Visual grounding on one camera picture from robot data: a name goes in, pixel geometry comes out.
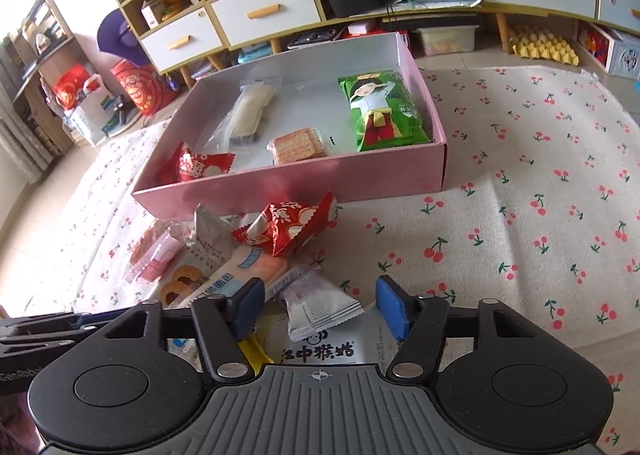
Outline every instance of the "cabinet leg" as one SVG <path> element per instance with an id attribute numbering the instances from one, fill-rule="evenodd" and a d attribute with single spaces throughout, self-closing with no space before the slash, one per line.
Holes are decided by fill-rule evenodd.
<path id="1" fill-rule="evenodd" d="M 196 84 L 193 78 L 189 74 L 189 68 L 186 65 L 180 67 L 180 72 L 182 73 L 182 77 L 184 78 L 184 82 L 187 83 L 187 87 L 189 89 L 193 89 L 193 86 Z"/>
<path id="2" fill-rule="evenodd" d="M 271 53 L 272 54 L 278 54 L 279 52 L 282 52 L 282 47 L 280 46 L 280 39 L 279 38 L 272 38 L 271 39 Z"/>
<path id="3" fill-rule="evenodd" d="M 209 63 L 212 64 L 216 70 L 222 70 L 226 68 L 225 64 L 222 63 L 222 61 L 216 54 L 209 54 L 207 56 L 207 60 L 209 60 Z"/>
<path id="4" fill-rule="evenodd" d="M 495 21 L 498 22 L 498 32 L 500 32 L 500 42 L 502 43 L 502 50 L 504 52 L 511 53 L 507 15 L 505 15 L 504 13 L 495 13 Z"/>

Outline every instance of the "purple hat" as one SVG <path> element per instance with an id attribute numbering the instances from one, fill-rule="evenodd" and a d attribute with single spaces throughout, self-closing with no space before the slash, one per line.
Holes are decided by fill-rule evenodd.
<path id="1" fill-rule="evenodd" d="M 136 35 L 129 29 L 120 10 L 114 10 L 104 17 L 96 36 L 98 49 L 143 67 L 150 63 L 148 56 L 138 43 Z"/>

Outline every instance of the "gray ridged panel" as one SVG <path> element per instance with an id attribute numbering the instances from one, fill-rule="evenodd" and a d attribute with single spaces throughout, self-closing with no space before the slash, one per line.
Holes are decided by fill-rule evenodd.
<path id="1" fill-rule="evenodd" d="M 42 455 L 68 455 L 54 447 Z M 372 366 L 269 365 L 219 388 L 187 429 L 133 455 L 498 455 L 464 437 L 427 394 L 382 380 Z M 601 455 L 592 445 L 575 455 Z"/>

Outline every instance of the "gray curtain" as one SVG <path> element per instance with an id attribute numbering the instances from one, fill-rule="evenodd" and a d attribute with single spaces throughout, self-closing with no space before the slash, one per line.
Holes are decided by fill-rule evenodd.
<path id="1" fill-rule="evenodd" d="M 0 46 L 0 153 L 13 159 L 30 184 L 40 179 L 53 161 L 49 153 L 14 109 L 11 95 L 15 89 L 15 72 L 4 58 Z"/>

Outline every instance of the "green snack package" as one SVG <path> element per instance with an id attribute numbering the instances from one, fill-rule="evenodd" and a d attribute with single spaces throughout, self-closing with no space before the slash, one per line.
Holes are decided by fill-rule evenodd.
<path id="1" fill-rule="evenodd" d="M 358 74 L 338 83 L 351 105 L 359 152 L 429 142 L 399 73 Z"/>

